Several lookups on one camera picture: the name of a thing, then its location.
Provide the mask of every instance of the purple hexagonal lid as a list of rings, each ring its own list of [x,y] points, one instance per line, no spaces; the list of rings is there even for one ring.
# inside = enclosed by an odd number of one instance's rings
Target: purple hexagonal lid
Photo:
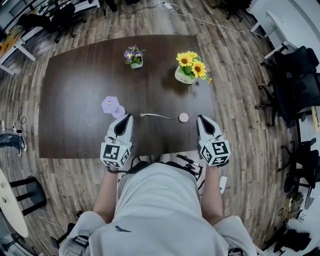
[[[104,113],[112,114],[119,108],[118,98],[115,96],[107,96],[101,103]]]

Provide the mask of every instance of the potted plant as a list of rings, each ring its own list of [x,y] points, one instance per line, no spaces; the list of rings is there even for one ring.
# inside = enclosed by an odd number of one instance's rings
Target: potted plant
[[[200,56],[193,51],[178,53],[176,60],[179,61],[179,66],[176,68],[174,77],[185,84],[192,85],[196,78],[208,80],[206,66],[201,62]]]
[[[144,50],[139,50],[139,48],[135,46],[129,46],[128,49],[124,52],[124,57],[126,59],[125,63],[130,64],[132,69],[141,68],[144,64],[143,52]]]

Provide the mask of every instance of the potted purple flower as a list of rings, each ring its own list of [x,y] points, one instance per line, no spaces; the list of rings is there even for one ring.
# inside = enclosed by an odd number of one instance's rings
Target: potted purple flower
[[[143,60],[143,52],[144,50],[139,50],[139,48],[135,46],[129,46],[128,49],[124,52],[125,63],[130,64],[132,69],[141,68],[144,64]]]

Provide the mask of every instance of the green leaf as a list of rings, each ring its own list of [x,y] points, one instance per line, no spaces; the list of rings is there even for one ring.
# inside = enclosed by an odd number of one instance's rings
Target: green leaf
[[[191,79],[195,79],[195,78],[196,78],[195,74],[192,73],[192,72],[189,74],[189,77],[190,77]]]
[[[178,72],[179,72],[179,73],[181,73],[181,74],[183,74],[183,75],[185,75],[185,74],[186,74],[186,73],[184,72],[184,70],[183,70],[181,67],[179,68]]]
[[[185,73],[186,75],[189,75],[190,72],[191,72],[191,70],[192,70],[192,67],[191,67],[191,66],[185,66],[185,67],[184,67],[184,73]]]

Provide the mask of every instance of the blue fabric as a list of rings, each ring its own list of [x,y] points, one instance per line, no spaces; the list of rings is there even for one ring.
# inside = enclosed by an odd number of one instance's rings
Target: blue fabric
[[[0,148],[4,147],[14,147],[16,149],[20,148],[23,139],[21,136],[11,133],[0,134]]]

